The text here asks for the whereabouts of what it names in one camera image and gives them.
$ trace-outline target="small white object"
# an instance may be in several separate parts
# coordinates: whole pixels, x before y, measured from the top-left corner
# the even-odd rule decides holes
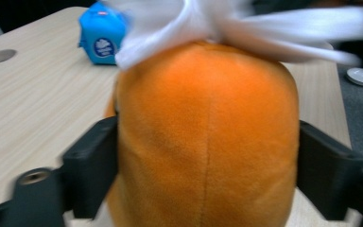
[[[363,86],[363,69],[351,68],[347,70],[347,78],[351,82]]]

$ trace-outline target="dark background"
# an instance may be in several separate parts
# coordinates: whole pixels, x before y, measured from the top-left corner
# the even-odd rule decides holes
[[[0,0],[0,27],[3,32],[69,7],[89,7],[95,0]]]

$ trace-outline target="screw hole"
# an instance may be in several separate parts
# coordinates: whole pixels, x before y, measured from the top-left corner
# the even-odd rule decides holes
[[[28,185],[28,184],[37,183],[37,182],[45,180],[48,176],[49,176],[49,173],[45,172],[45,171],[30,173],[28,175],[25,175],[21,179],[20,184]]]

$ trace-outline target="blue object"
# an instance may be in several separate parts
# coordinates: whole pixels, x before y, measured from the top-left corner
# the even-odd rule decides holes
[[[114,55],[127,32],[127,22],[120,12],[94,3],[79,18],[83,47],[95,64],[116,64]]]

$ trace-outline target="orange fabric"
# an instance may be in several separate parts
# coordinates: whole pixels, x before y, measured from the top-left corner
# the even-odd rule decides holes
[[[116,227],[285,225],[299,113],[280,63],[185,44],[121,73],[116,103]]]

